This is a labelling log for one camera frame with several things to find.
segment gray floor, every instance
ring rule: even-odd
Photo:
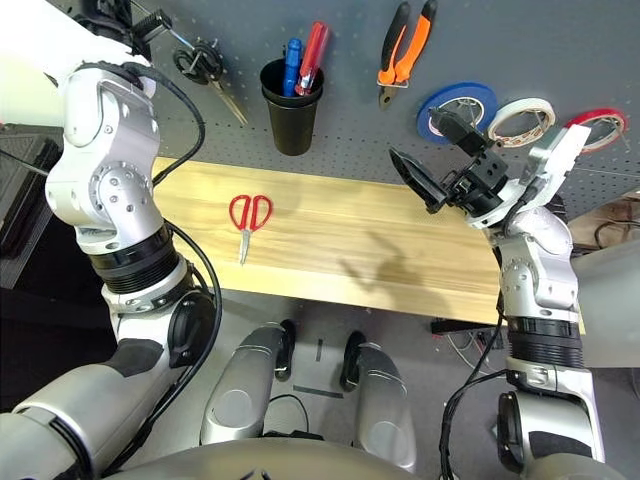
[[[196,446],[205,404],[233,350],[256,326],[291,318],[298,328],[294,371],[288,382],[274,381],[272,396],[292,392],[296,384],[340,392],[337,379],[344,345],[349,334],[359,329],[368,340],[380,344],[398,366],[412,404],[419,455],[417,474],[425,479],[437,478],[444,403],[464,382],[469,368],[444,338],[429,333],[430,318],[241,292],[227,291],[224,297],[223,326],[215,351],[158,421],[127,468]],[[321,361],[315,362],[318,338],[324,344]],[[478,358],[473,349],[465,353],[472,362]],[[490,365],[501,368],[503,357],[499,352],[492,353]],[[640,401],[633,396],[628,371],[600,370],[595,378],[608,463],[627,478],[636,478],[640,471]],[[472,389],[461,404],[451,437],[452,463],[461,479],[517,478],[499,464],[490,431],[498,395],[508,389],[504,380],[485,383]],[[327,441],[351,442],[357,393],[345,394],[342,399],[295,393],[309,411],[312,432]],[[288,408],[296,410],[294,404]]]

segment tape roll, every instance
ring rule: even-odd
[[[540,123],[531,130],[510,137],[498,135],[496,133],[496,130],[498,130],[504,122],[524,113],[537,114]],[[491,140],[501,142],[503,147],[522,147],[523,145],[533,143],[542,137],[544,132],[549,130],[549,127],[551,127],[555,122],[556,114],[549,102],[542,98],[523,98],[521,100],[511,102],[498,110],[498,113],[496,113],[495,118],[489,125],[487,135]]]
[[[436,107],[445,107],[453,102],[474,102],[480,108],[476,115],[475,126],[478,130],[484,131],[487,125],[493,120],[498,110],[498,100],[486,85],[474,82],[462,82],[449,85],[442,90],[431,95],[420,107],[417,117],[418,133],[425,140],[446,145],[449,142],[431,122],[429,110]]]
[[[611,107],[597,108],[595,110],[585,112],[569,120],[566,126],[585,125],[597,122],[598,120],[609,122],[611,124],[611,133],[593,141],[587,139],[587,143],[582,148],[582,153],[591,153],[608,147],[620,138],[621,133],[626,132],[629,129],[629,121],[627,120],[627,117],[625,117],[624,113]]]

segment black cup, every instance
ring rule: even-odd
[[[273,143],[285,155],[302,155],[311,146],[318,100],[324,75],[318,69],[309,95],[283,97],[284,59],[265,65],[260,72],[262,95],[267,100]]]

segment white tape roll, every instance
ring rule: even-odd
[[[496,130],[498,130],[504,122],[523,113],[536,114],[540,123],[531,130],[512,137],[505,137],[496,133]],[[522,147],[523,145],[538,140],[544,135],[544,132],[549,130],[549,127],[551,127],[555,121],[556,114],[549,102],[542,98],[523,98],[522,100],[516,100],[515,102],[505,105],[498,110],[498,113],[496,113],[495,118],[489,125],[487,134],[491,140],[501,142],[503,147]]]

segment red scissors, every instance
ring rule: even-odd
[[[236,204],[244,202],[242,207],[242,216],[238,222],[237,217],[234,215]],[[267,213],[260,223],[258,223],[258,213],[260,211],[260,203],[264,203],[267,207]],[[251,210],[251,221],[249,222],[249,210]],[[253,200],[249,195],[238,195],[231,203],[229,203],[229,216],[231,221],[238,230],[242,232],[242,243],[240,244],[240,265],[244,265],[247,259],[247,252],[249,251],[249,240],[251,234],[256,230],[260,230],[264,227],[269,217],[273,213],[273,202],[269,197],[264,195],[256,195]]]

